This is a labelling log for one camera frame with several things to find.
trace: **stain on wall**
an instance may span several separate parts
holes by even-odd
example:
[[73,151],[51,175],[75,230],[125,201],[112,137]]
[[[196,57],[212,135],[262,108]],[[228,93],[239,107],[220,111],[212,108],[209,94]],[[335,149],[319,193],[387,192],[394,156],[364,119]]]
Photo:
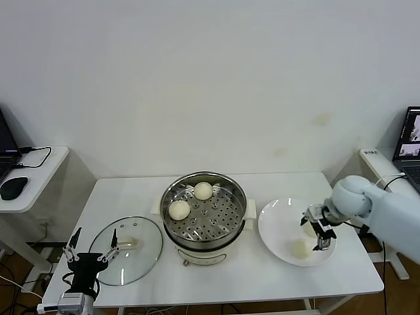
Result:
[[273,152],[273,156],[275,158],[280,158],[285,155],[287,155],[287,148],[284,148],[284,147],[278,148],[277,150]]
[[326,112],[326,113],[322,113],[322,114],[316,116],[312,120],[312,124],[315,125],[315,126],[319,126],[319,127],[325,127],[326,125],[328,125],[331,122],[332,119],[333,119],[333,113]]

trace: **stainless steel steamer basket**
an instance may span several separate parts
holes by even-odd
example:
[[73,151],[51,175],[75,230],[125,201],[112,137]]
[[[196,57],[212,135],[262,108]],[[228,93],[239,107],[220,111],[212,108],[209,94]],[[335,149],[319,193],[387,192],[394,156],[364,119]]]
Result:
[[[208,200],[194,197],[194,186],[208,182],[213,195]],[[169,205],[177,200],[188,202],[190,214],[180,221],[169,216]],[[223,248],[243,229],[247,198],[233,179],[217,173],[197,172],[177,179],[163,193],[160,215],[169,237],[192,251]]]

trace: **desk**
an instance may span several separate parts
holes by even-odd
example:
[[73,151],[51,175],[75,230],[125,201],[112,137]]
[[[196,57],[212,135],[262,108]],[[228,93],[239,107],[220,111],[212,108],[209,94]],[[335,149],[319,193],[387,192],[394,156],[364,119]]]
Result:
[[[366,165],[372,170],[373,174],[378,179],[381,179],[388,175],[400,172],[400,170],[397,169],[392,162],[394,151],[395,149],[393,148],[362,148],[359,150],[359,155],[365,161]],[[385,186],[385,183],[389,182],[393,178],[395,177],[384,178],[382,181],[383,186]],[[420,198],[417,190],[415,190],[408,180],[404,178],[400,178],[390,184],[388,186],[388,191],[398,192],[399,194],[412,198]],[[408,280],[410,276],[396,254],[397,252],[393,248],[387,246],[386,260],[391,264],[400,280]],[[369,255],[374,263],[383,262],[383,251],[379,253],[370,253]]]
[[[19,163],[23,163],[24,165],[39,165],[47,153],[48,150],[32,151],[25,154]],[[16,199],[0,199],[0,214],[23,213],[29,210],[67,155],[68,148],[66,146],[53,146],[51,147],[50,156],[45,160],[45,163],[41,167],[36,169],[25,168],[12,170],[3,182],[14,177],[28,177],[29,181],[21,195]],[[40,273],[47,273],[50,270],[51,263],[34,251],[30,246],[26,245],[26,242],[20,237],[20,234],[11,228],[1,216],[0,240],[34,265],[34,268],[32,268],[26,281],[36,280]],[[48,255],[47,252],[48,250],[44,251],[44,256]],[[35,283],[28,283],[25,285],[25,288],[31,289],[34,285]]]
[[[276,198],[302,198],[321,203],[331,195],[322,173],[231,175],[257,212]],[[88,251],[95,236],[122,217],[156,218],[150,210],[158,196],[176,177],[100,179],[79,218],[82,227],[77,251]],[[336,230],[334,255],[320,266],[302,268],[275,257],[254,230],[244,230],[228,258],[213,266],[183,266],[175,246],[163,231],[163,250],[155,267],[145,277],[121,287],[101,285],[97,308],[149,305],[193,305],[337,297],[322,305],[327,314],[353,295],[374,293],[383,283],[353,228]],[[56,304],[68,289],[61,277],[68,272],[61,257],[43,304]]]

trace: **black mouse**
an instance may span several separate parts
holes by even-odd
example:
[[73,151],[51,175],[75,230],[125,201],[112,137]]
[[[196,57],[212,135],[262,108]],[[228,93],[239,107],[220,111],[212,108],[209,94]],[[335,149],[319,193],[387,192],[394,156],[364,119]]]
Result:
[[5,181],[0,187],[1,199],[13,200],[17,198],[27,183],[27,177],[16,177]]

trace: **pot handle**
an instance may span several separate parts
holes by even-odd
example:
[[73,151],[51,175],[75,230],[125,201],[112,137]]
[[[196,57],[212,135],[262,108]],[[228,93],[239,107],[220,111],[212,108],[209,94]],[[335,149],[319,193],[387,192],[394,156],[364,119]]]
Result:
[[151,210],[151,213],[155,215],[155,218],[158,222],[162,222],[162,218],[160,217],[160,212],[159,212],[160,199],[161,199],[160,197],[155,199],[155,202],[153,203],[152,210]]
[[257,206],[255,205],[254,199],[247,200],[247,210],[245,211],[245,215],[243,219],[247,220],[255,220],[257,218]]
[[257,207],[255,205],[255,200],[247,200],[247,209],[243,219],[245,220],[245,230],[252,230],[254,228],[254,220],[257,218]]

